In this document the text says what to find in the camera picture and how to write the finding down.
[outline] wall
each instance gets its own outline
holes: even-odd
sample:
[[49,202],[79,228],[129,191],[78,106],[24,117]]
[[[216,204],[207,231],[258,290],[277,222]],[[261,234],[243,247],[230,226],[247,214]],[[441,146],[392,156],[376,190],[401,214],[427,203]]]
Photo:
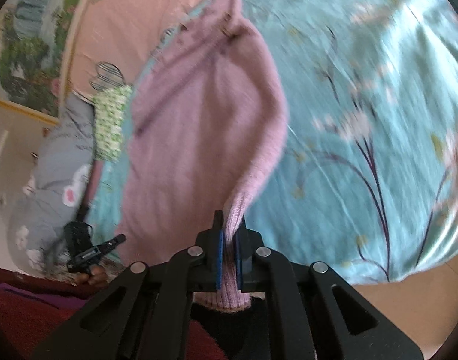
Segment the wall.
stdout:
[[0,267],[16,270],[7,250],[6,228],[14,203],[22,193],[33,168],[30,152],[37,152],[44,125],[30,117],[0,108]]

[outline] screw head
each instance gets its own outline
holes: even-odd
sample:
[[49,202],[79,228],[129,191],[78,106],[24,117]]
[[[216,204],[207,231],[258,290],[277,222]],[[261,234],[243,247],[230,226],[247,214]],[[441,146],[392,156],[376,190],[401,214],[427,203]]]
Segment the screw head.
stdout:
[[312,265],[312,269],[314,269],[319,274],[325,274],[329,267],[325,262],[317,261]]
[[130,271],[133,274],[141,274],[145,271],[145,264],[140,261],[137,261],[130,266]]
[[189,249],[187,249],[187,253],[189,254],[189,256],[193,256],[193,257],[196,257],[196,256],[200,256],[201,254],[203,254],[204,252],[204,249],[202,249],[200,246],[191,246],[189,247]]
[[257,248],[256,253],[261,257],[269,257],[271,255],[271,250],[268,247],[261,246]]

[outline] pink sweater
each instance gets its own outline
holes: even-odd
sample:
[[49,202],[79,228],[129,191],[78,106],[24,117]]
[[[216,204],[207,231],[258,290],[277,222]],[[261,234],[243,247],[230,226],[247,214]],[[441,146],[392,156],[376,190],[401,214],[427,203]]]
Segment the pink sweater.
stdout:
[[237,291],[232,238],[282,153],[286,100],[241,0],[214,0],[186,28],[133,100],[131,168],[117,230],[127,241],[119,254],[125,263],[168,261],[223,209],[222,289],[196,299],[236,311],[250,297]]

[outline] tiled floor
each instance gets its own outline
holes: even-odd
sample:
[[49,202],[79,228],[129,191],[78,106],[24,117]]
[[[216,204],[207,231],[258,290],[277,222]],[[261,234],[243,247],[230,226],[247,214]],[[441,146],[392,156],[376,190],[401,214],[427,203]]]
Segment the tiled floor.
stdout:
[[430,357],[458,323],[458,256],[400,283],[356,289]]

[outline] painting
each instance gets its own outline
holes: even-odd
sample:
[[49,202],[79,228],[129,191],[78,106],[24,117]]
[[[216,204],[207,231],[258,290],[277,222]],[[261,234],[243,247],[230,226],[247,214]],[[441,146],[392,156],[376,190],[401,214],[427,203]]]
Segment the painting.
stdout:
[[7,0],[0,11],[0,105],[57,123],[61,64],[79,0]]

